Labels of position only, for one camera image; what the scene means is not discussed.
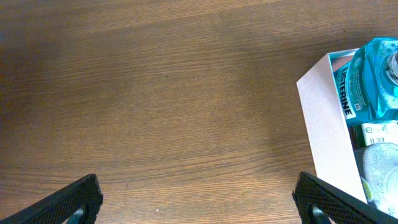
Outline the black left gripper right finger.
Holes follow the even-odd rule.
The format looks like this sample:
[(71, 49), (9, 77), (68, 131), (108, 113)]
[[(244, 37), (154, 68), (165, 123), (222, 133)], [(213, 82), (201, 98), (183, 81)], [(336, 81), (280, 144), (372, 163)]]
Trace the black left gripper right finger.
[(308, 172), (301, 172), (293, 200), (302, 223), (397, 223), (376, 209)]

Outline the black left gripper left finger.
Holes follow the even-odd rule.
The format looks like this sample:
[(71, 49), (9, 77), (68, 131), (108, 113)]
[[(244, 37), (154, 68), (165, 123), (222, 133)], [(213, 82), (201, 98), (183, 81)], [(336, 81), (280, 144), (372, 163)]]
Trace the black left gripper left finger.
[(88, 174), (1, 223), (94, 223), (103, 203), (96, 174)]

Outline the clear gel bottle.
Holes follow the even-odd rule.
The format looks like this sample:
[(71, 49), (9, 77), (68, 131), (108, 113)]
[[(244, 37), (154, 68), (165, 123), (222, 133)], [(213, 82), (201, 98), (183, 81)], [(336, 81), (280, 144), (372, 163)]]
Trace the clear gel bottle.
[(367, 203), (397, 218), (397, 145), (372, 144), (354, 156)]

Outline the green white soap packet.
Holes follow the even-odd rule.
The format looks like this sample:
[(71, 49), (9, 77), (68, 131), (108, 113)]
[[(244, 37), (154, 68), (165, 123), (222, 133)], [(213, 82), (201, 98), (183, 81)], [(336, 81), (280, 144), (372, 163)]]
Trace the green white soap packet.
[(397, 121), (383, 123), (364, 123), (352, 129), (351, 142), (354, 149), (361, 149), (372, 144), (397, 144)]

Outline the blue mouthwash bottle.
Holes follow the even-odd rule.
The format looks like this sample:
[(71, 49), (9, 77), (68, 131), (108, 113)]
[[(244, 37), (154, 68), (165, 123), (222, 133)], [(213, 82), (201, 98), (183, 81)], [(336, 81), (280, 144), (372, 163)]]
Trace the blue mouthwash bottle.
[(397, 38), (376, 37), (333, 73), (347, 126), (397, 120)]

